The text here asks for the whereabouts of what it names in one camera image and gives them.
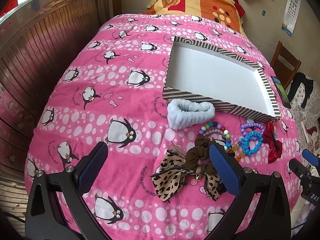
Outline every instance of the pink penguin blanket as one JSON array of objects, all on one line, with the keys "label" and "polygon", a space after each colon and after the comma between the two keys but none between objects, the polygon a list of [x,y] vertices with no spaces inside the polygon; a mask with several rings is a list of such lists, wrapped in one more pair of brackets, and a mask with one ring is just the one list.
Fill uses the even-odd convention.
[{"label": "pink penguin blanket", "polygon": [[[263,174],[279,171],[293,208],[300,187],[297,177],[288,169],[288,161],[301,160],[300,144],[292,114],[282,105],[271,80],[272,68],[238,32],[187,15],[125,14],[100,28],[61,77],[34,130],[25,165],[28,192],[37,170],[60,172],[68,165],[76,165],[97,142],[104,141],[108,143],[108,158],[83,199],[114,240],[207,236],[234,196],[226,192],[214,201],[204,190],[204,179],[195,180],[194,175],[188,175],[180,192],[163,202],[156,195],[150,177],[159,171],[172,144],[185,150],[192,148],[198,130],[204,125],[179,131],[168,127],[162,89],[174,36],[225,48],[264,70],[281,112],[276,134],[283,143],[282,157],[268,164],[269,146],[262,144],[256,154],[242,158],[240,164]],[[204,77],[204,82],[214,82],[214,78]],[[244,94],[249,85],[244,84]],[[223,112],[216,112],[212,121],[226,127],[232,144],[242,137],[241,124],[254,122]],[[225,143],[221,135],[212,137]],[[258,197],[253,198],[239,230],[248,226]],[[69,226],[78,230],[61,193],[58,198]]]}]

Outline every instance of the eye chart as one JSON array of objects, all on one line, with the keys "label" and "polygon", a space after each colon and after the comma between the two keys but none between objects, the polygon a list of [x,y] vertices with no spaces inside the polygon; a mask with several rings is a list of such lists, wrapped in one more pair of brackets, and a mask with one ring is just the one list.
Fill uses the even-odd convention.
[{"label": "eye chart", "polygon": [[288,0],[285,8],[282,29],[292,35],[294,26],[297,21],[301,0]]}]

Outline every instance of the chair backrest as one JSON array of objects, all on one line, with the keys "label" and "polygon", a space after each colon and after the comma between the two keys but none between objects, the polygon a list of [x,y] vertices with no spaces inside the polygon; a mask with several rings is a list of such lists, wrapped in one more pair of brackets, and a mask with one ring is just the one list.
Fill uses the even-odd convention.
[{"label": "chair backrest", "polygon": [[[285,66],[279,59],[278,56],[281,55],[286,61],[293,66],[294,70],[289,69]],[[299,67],[301,65],[301,61],[297,60],[281,43],[278,42],[276,51],[273,55],[271,60],[271,67],[275,71],[277,78],[280,80],[284,89],[286,89],[290,82],[292,81],[293,77],[297,73]]]}]

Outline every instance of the leopard print bow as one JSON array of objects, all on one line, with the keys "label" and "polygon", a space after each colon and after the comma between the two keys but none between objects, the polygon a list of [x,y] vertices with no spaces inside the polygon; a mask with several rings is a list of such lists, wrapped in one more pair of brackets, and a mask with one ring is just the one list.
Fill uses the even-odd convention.
[{"label": "leopard print bow", "polygon": [[151,175],[152,183],[156,189],[156,194],[162,201],[167,201],[173,195],[177,194],[183,185],[186,185],[185,178],[187,175],[204,176],[204,189],[207,196],[213,200],[217,200],[220,194],[225,192],[223,184],[219,184],[220,177],[218,173],[209,175],[202,171],[200,165],[194,166],[192,169],[187,169],[184,164],[186,158],[177,152],[167,150],[165,158],[163,159],[160,171]]}]

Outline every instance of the striped box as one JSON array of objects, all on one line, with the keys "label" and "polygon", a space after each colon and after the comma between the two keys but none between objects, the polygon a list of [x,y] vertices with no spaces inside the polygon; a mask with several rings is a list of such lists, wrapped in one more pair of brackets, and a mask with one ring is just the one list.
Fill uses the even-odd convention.
[{"label": "striped box", "polygon": [[258,70],[258,73],[262,79],[262,82],[268,92],[275,116],[264,114],[264,113],[261,113],[261,112],[243,107],[243,106],[238,106],[238,105],[235,105],[232,103],[223,102],[221,100],[213,99],[210,97],[205,97],[202,95],[193,94],[188,91],[182,91],[179,89],[170,88],[166,85],[166,82],[164,84],[163,93],[162,93],[164,99],[171,101],[172,99],[179,98],[179,99],[187,99],[187,100],[190,100],[191,102],[197,102],[197,103],[211,102],[214,105],[215,109],[218,111],[223,111],[225,113],[243,116],[245,118],[250,118],[250,119],[253,119],[256,121],[260,121],[260,122],[268,122],[271,120],[277,122],[281,118],[279,106],[278,106],[277,101],[275,99],[274,93],[270,87],[270,84],[269,84],[269,82],[263,72],[263,69],[261,67],[259,67],[256,63],[251,62],[250,60],[247,60],[246,58],[241,57],[239,55],[236,55],[235,53],[230,52],[226,49],[222,49],[222,48],[219,48],[214,45],[210,45],[205,42],[194,41],[191,39],[186,39],[186,38],[177,37],[177,36],[175,37],[174,43],[175,42],[187,43],[187,44],[191,44],[194,46],[202,47],[204,49],[213,50],[215,52],[224,54],[225,56],[236,59],[242,63],[245,63],[253,68],[256,68]]}]

